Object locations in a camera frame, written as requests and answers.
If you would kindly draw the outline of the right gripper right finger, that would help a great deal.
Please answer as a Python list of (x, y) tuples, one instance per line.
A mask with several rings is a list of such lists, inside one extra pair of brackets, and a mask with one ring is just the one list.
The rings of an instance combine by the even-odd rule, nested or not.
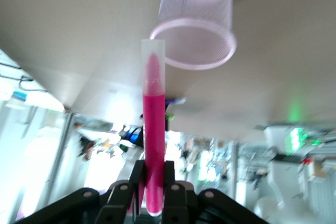
[(173, 161), (164, 168), (162, 223), (266, 223), (217, 189), (196, 194), (191, 183), (175, 180)]

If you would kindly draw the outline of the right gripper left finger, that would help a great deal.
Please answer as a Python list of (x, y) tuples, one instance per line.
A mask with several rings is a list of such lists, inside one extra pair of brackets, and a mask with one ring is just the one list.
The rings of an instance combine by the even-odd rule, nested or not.
[(138, 160), (130, 178), (114, 182), (106, 193), (81, 188), (16, 223), (135, 223), (144, 171), (144, 160)]

